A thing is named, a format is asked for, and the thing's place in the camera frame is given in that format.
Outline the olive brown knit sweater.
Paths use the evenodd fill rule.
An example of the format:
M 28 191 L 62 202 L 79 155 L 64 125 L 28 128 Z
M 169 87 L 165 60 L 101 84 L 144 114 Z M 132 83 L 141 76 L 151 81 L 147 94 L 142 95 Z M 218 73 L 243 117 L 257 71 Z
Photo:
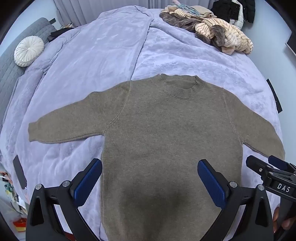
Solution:
M 198 161 L 239 182 L 243 146 L 285 157 L 271 123 L 196 76 L 161 74 L 92 92 L 28 132 L 41 143 L 104 136 L 101 220 L 109 240 L 200 240 L 219 209 Z

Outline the pile of striped clothes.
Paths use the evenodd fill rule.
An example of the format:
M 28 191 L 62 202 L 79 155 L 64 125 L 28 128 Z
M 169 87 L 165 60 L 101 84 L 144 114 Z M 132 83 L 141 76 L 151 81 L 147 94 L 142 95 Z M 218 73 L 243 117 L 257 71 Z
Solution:
M 159 16 L 166 23 L 196 34 L 203 42 L 214 45 L 221 52 L 232 55 L 233 52 L 249 54 L 253 42 L 235 25 L 217 18 L 207 10 L 204 14 L 198 11 L 202 6 L 171 4 L 161 11 Z

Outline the black clothes pile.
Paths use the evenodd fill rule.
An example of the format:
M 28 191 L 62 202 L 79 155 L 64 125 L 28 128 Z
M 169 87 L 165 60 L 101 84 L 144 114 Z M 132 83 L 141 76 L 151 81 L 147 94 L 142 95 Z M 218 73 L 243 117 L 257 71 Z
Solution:
M 211 11 L 241 30 L 244 22 L 254 22 L 255 0 L 220 0 L 213 3 Z

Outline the black monitor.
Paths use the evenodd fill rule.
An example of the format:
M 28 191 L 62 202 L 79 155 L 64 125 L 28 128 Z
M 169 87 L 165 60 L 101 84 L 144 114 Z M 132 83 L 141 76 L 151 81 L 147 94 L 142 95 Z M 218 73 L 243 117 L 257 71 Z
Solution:
M 292 51 L 294 55 L 296 55 L 296 36 L 295 30 L 292 30 L 289 39 L 286 41 L 285 45 Z

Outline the round white pleated cushion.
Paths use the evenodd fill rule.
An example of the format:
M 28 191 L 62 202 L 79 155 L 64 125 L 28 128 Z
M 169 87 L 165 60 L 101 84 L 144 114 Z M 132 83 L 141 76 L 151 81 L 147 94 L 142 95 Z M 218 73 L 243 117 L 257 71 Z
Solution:
M 14 61 L 20 67 L 28 67 L 42 54 L 44 48 L 45 43 L 40 37 L 26 37 L 15 48 Z

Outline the lavender plush bed blanket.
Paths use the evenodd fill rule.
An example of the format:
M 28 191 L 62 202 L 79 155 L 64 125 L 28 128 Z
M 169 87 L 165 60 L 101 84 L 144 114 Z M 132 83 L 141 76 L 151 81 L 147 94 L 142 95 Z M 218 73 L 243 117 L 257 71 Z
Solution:
M 161 74 L 196 76 L 224 88 L 271 123 L 282 138 L 273 94 L 247 55 L 220 52 L 193 33 L 165 23 L 157 9 L 125 6 L 48 43 L 18 79 L 1 130 L 1 162 L 17 194 L 28 200 L 37 184 L 59 185 L 93 158 L 102 160 L 104 136 L 41 143 L 29 139 L 30 123 L 92 92 Z M 252 154 L 266 158 L 243 146 L 238 183 L 255 184 L 255 174 L 245 168 Z M 99 238 L 109 240 L 101 220 L 101 177 L 80 212 Z

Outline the grey pleated curtain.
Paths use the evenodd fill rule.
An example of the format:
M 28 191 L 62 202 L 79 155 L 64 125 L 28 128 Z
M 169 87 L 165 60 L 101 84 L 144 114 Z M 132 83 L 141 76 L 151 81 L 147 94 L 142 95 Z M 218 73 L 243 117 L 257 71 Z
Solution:
M 61 25 L 72 23 L 75 27 L 88 24 L 96 20 L 104 11 L 121 8 L 123 6 L 143 6 L 148 9 L 163 9 L 173 1 L 149 0 L 61 0 L 54 1 L 57 16 Z

